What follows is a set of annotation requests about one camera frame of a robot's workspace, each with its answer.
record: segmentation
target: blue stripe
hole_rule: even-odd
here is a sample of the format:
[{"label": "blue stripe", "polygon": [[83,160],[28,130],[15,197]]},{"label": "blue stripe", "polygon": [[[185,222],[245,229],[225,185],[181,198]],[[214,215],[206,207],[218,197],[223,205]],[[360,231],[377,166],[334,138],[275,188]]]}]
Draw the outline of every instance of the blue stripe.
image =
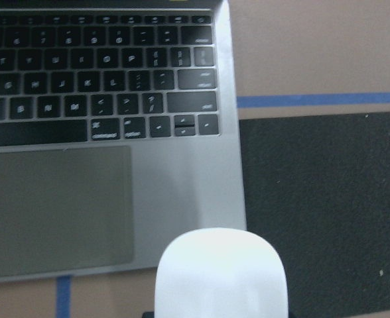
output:
[{"label": "blue stripe", "polygon": [[240,96],[239,108],[390,103],[390,93]]},{"label": "blue stripe", "polygon": [[71,276],[56,279],[56,318],[70,318]]}]

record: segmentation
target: blue line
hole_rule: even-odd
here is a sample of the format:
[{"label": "blue line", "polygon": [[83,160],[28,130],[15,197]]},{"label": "blue line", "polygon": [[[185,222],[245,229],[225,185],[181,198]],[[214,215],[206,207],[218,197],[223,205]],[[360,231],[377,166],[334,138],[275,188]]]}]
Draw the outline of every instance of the blue line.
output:
[{"label": "blue line", "polygon": [[390,93],[239,96],[239,108],[390,103]]},{"label": "blue line", "polygon": [[56,318],[70,318],[71,276],[56,279]]}]

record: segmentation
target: laptop keyboard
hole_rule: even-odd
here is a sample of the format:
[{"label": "laptop keyboard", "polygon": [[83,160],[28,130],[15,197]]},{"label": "laptop keyboard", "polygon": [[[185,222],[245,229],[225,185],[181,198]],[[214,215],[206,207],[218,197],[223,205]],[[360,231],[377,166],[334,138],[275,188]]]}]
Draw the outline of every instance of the laptop keyboard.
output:
[{"label": "laptop keyboard", "polygon": [[0,146],[220,133],[212,17],[129,12],[0,13]]}]

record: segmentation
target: space bar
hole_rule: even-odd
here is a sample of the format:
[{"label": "space bar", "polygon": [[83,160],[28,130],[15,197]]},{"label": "space bar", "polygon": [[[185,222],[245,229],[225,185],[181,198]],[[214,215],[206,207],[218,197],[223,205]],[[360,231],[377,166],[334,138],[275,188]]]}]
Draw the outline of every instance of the space bar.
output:
[{"label": "space bar", "polygon": [[85,120],[0,123],[0,146],[87,141]]}]

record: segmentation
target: silver laptop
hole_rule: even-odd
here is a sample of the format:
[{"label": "silver laptop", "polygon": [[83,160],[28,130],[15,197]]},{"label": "silver laptop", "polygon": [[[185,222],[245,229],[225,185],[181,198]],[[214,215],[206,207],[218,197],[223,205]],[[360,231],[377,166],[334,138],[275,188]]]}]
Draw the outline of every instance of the silver laptop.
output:
[{"label": "silver laptop", "polygon": [[0,282],[245,228],[224,0],[0,0]]}]

